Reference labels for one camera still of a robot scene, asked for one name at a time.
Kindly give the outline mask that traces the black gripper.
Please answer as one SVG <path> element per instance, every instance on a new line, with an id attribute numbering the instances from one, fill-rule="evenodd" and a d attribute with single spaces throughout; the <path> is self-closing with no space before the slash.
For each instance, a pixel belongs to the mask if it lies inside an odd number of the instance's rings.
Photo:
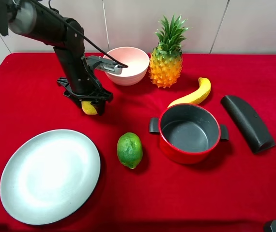
<path id="1" fill-rule="evenodd" d="M 113 99 L 113 94 L 111 92 L 104 88 L 96 88 L 92 82 L 88 83 L 89 89 L 83 90 L 82 93 L 75 93 L 70 86 L 69 81 L 64 77 L 60 77 L 57 80 L 57 84 L 64 87 L 64 96 L 74 101 L 78 107 L 82 106 L 82 101 L 96 104 L 96 111 L 100 116 L 105 112 L 106 102 L 111 102 Z"/>

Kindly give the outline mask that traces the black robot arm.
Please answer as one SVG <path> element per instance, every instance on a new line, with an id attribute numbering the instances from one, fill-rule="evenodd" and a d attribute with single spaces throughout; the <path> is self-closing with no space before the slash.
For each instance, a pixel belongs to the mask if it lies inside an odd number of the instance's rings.
<path id="1" fill-rule="evenodd" d="M 57 80 L 64 96 L 87 115 L 102 115 L 113 94 L 95 76 L 116 63 L 98 56 L 85 56 L 84 29 L 72 18 L 62 17 L 37 0 L 0 0 L 0 36 L 8 31 L 53 47 L 65 76 Z"/>

